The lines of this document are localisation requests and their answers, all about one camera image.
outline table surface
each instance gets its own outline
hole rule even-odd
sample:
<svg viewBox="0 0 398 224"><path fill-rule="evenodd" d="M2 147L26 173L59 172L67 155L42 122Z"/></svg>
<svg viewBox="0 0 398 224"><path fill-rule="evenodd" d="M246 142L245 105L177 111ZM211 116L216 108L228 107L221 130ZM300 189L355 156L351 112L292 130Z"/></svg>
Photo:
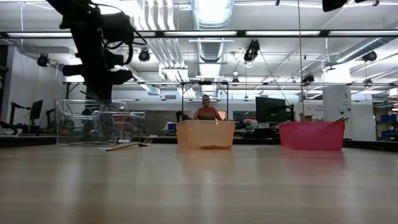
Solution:
<svg viewBox="0 0 398 224"><path fill-rule="evenodd" d="M1 223L396 223L398 154L153 144L0 150Z"/></svg>

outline orange plastic bin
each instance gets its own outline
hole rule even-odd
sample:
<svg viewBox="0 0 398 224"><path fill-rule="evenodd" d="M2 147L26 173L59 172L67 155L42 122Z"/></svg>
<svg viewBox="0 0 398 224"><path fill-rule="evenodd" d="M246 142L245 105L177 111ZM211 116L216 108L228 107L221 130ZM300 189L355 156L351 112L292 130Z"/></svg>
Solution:
<svg viewBox="0 0 398 224"><path fill-rule="evenodd" d="M344 122L289 122L279 125L282 146L297 150L339 151L343 148Z"/></svg>
<svg viewBox="0 0 398 224"><path fill-rule="evenodd" d="M190 149L231 149L234 130L234 121L178 122L178 146Z"/></svg>

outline fluorescent light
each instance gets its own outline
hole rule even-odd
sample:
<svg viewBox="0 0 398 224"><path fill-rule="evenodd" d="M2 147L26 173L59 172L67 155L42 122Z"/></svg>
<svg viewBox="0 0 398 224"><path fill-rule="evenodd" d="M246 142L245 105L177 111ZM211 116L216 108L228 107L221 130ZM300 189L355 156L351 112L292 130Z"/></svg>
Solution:
<svg viewBox="0 0 398 224"><path fill-rule="evenodd" d="M301 35L319 35L319 30L303 30L301 31ZM300 35L300 31L298 30L274 30L274 31L246 31L246 35L254 35L254 36L272 36L272 35L282 35L282 36L290 36L290 35Z"/></svg>
<svg viewBox="0 0 398 224"><path fill-rule="evenodd" d="M235 36L236 31L226 31L226 30L217 30L217 31L166 31L164 32L165 36Z"/></svg>
<svg viewBox="0 0 398 224"><path fill-rule="evenodd" d="M143 37L155 37L156 36L155 32L138 31L138 33L140 33L140 35Z"/></svg>
<svg viewBox="0 0 398 224"><path fill-rule="evenodd" d="M145 82L148 85L180 85L179 82Z"/></svg>
<svg viewBox="0 0 398 224"><path fill-rule="evenodd" d="M71 38L70 32L8 32L11 38Z"/></svg>
<svg viewBox="0 0 398 224"><path fill-rule="evenodd" d="M0 0L0 2L21 2L21 3L23 3L23 2L37 2L37 3L45 2L45 3L47 3L44 0L25 0L25 1L21 1L21 0Z"/></svg>
<svg viewBox="0 0 398 224"><path fill-rule="evenodd" d="M234 40L225 40L225 39L190 39L188 40L190 43L233 43Z"/></svg>
<svg viewBox="0 0 398 224"><path fill-rule="evenodd" d="M330 31L329 35L398 35L398 30L339 30Z"/></svg>

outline clear plastic bin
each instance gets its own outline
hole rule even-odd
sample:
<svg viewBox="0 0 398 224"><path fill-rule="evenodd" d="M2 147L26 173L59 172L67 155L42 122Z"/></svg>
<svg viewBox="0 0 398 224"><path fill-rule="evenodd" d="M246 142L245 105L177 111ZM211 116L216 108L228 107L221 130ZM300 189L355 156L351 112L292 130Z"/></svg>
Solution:
<svg viewBox="0 0 398 224"><path fill-rule="evenodd" d="M190 149L231 149L234 121L185 120L177 123L178 146Z"/></svg>
<svg viewBox="0 0 398 224"><path fill-rule="evenodd" d="M143 118L129 113L123 101L55 100L57 144L115 146L142 135Z"/></svg>

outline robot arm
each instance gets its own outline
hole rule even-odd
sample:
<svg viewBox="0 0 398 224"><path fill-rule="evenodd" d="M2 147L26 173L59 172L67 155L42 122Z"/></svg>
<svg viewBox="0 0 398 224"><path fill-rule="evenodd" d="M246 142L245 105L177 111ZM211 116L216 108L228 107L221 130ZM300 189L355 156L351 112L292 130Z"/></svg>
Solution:
<svg viewBox="0 0 398 224"><path fill-rule="evenodd" d="M110 100L113 85L121 85L132 78L126 70L111 72L115 65L129 64L132 59L132 44L146 45L147 42L130 24L129 16L122 11L117 14L101 15L100 4L91 0L47 0L62 16L61 29L70 29L82 65L65 65L63 74L82 75L84 84L93 90L101 100ZM143 43L134 42L137 34ZM119 42L116 47L109 43ZM129 46L129 56L115 55L108 49L121 44Z"/></svg>

